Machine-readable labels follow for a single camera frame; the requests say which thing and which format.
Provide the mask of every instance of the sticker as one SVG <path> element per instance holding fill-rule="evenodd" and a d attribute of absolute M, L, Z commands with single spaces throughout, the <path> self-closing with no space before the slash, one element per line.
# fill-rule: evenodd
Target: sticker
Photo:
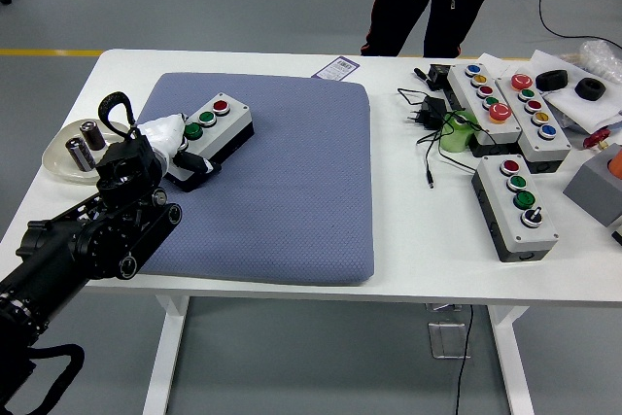
<path fill-rule="evenodd" d="M 312 78 L 322 78 L 324 80 L 335 80 L 340 82 L 352 72 L 359 68 L 359 64 L 347 59 L 343 55 L 340 55 L 329 65 L 324 67 L 318 73 L 313 75 Z"/>

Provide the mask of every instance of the black rubber ring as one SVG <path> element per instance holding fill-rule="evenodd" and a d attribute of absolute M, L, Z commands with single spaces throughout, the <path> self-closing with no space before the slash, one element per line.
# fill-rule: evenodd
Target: black rubber ring
<path fill-rule="evenodd" d="M 574 89 L 582 99 L 586 101 L 598 101 L 605 94 L 606 87 L 598 80 L 584 78 Z"/>
<path fill-rule="evenodd" d="M 566 70 L 551 70 L 540 73 L 536 77 L 536 87 L 540 91 L 557 91 L 568 85 L 568 72 Z"/>

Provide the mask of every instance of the table leg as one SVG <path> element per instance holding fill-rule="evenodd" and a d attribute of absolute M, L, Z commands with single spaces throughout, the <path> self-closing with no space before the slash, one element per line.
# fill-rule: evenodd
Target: table leg
<path fill-rule="evenodd" d="M 497 353 L 512 415 L 534 415 L 525 370 L 513 324 L 529 306 L 489 306 L 488 313 L 497 343 Z"/>
<path fill-rule="evenodd" d="M 190 298 L 188 296 L 158 295 L 157 301 L 166 310 L 166 316 L 157 346 L 154 371 L 149 383 L 143 415 L 164 415 L 166 413 Z"/>

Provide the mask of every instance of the gray floor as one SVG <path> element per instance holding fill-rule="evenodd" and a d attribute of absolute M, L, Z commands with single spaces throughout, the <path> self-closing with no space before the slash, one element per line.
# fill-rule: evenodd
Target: gray floor
<path fill-rule="evenodd" d="M 357 54 L 372 1 L 14 0 L 0 6 L 0 48 Z M 543 0 L 543 15 L 560 33 L 622 42 L 620 0 Z M 403 54 L 421 53 L 424 23 Z M 537 0 L 488 0 L 463 51 L 527 57 L 581 42 L 545 31 Z M 0 234 L 95 61 L 0 55 Z M 534 308 L 519 321 L 537 415 L 619 413 L 621 318 Z M 40 341 L 86 348 L 83 373 L 53 413 L 141 413 L 162 319 L 152 297 L 80 294 Z M 457 363 L 429 350 L 426 324 L 438 319 L 422 305 L 195 300 L 169 413 L 453 413 Z M 472 351 L 461 413 L 508 413 L 481 307 Z M 42 363 L 9 407 L 32 409 L 58 368 Z"/>

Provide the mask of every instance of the battery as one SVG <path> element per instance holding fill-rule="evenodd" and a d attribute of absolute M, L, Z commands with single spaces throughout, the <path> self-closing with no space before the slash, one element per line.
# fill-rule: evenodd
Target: battery
<path fill-rule="evenodd" d="M 86 141 L 79 136 L 75 136 L 65 143 L 65 148 L 76 162 L 78 168 L 83 172 L 88 172 L 95 168 L 95 159 L 86 146 Z"/>
<path fill-rule="evenodd" d="M 85 141 L 88 144 L 88 147 L 91 148 L 93 151 L 103 150 L 106 146 L 104 136 L 101 134 L 101 130 L 97 126 L 97 122 L 83 122 L 83 124 L 80 125 L 80 131 L 85 137 Z"/>

